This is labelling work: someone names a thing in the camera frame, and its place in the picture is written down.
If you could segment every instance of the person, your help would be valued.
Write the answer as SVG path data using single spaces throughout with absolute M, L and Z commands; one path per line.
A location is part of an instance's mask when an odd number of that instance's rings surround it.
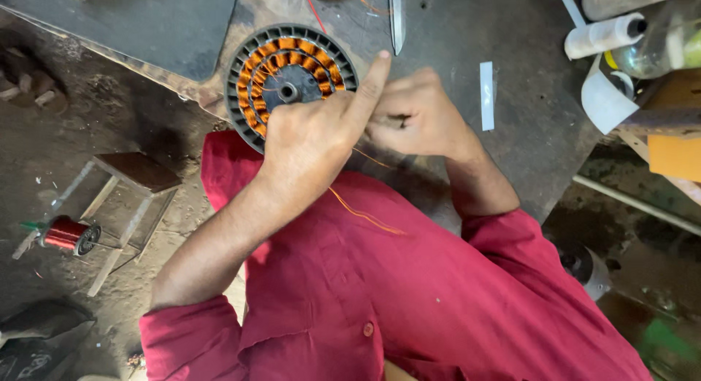
M 357 92 L 277 107 L 264 158 L 234 131 L 206 136 L 201 178 L 217 213 L 153 282 L 139 321 L 149 379 L 649 380 L 438 76 L 389 71 L 382 51 Z M 400 115 L 399 128 L 376 119 Z M 445 157 L 462 237 L 341 172 L 365 131 Z M 243 263 L 239 325 L 222 293 Z

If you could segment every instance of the white pipe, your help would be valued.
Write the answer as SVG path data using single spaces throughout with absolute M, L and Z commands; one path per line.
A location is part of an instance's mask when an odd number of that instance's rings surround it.
M 617 189 L 609 188 L 606 187 L 605 185 L 601 184 L 600 182 L 596 182 L 593 180 L 590 180 L 584 176 L 580 175 L 575 175 L 572 180 L 574 182 L 578 182 L 584 186 L 587 186 L 595 191 L 598 191 L 604 195 L 608 195 L 609 197 L 612 197 L 618 201 L 621 201 L 628 206 L 633 206 L 637 208 L 638 210 L 645 211 L 647 214 L 653 215 L 657 218 L 660 218 L 663 221 L 667 221 L 668 223 L 680 227 L 681 229 L 694 233 L 698 236 L 701 236 L 701 226 L 698 224 L 692 223 L 689 220 L 685 220 L 684 218 L 681 218 L 677 215 L 671 214 L 669 211 L 662 210 L 659 207 L 655 207 L 651 204 L 645 203 L 644 201 L 638 200 L 626 193 L 623 193 Z

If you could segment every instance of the wire spool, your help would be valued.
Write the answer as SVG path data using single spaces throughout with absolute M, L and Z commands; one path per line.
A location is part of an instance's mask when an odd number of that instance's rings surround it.
M 73 255 L 83 256 L 89 253 L 99 238 L 102 229 L 100 225 L 84 225 L 76 223 L 68 215 L 59 215 L 48 223 L 41 233 L 39 244 L 59 246 L 73 251 Z
M 277 24 L 249 36 L 234 51 L 224 82 L 229 119 L 259 153 L 276 106 L 326 99 L 343 89 L 357 89 L 348 54 L 328 35 L 297 24 Z

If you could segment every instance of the red wire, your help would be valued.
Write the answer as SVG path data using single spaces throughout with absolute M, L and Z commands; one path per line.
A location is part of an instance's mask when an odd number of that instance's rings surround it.
M 314 12 L 314 16 L 316 16 L 316 20 L 319 21 L 319 26 L 321 27 L 321 30 L 326 33 L 326 29 L 324 28 L 324 24 L 321 23 L 321 18 L 319 18 L 319 15 L 316 13 L 316 9 L 314 9 L 314 4 L 311 3 L 311 0 L 307 0 L 309 2 L 309 6 L 311 6 L 311 11 Z

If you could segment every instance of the shirt button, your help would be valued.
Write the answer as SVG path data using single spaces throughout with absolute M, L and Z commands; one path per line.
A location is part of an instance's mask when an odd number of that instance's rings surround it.
M 372 333 L 375 331 L 375 327 L 372 325 L 372 322 L 365 323 L 365 327 L 363 328 L 363 334 L 365 337 L 370 337 L 372 336 Z

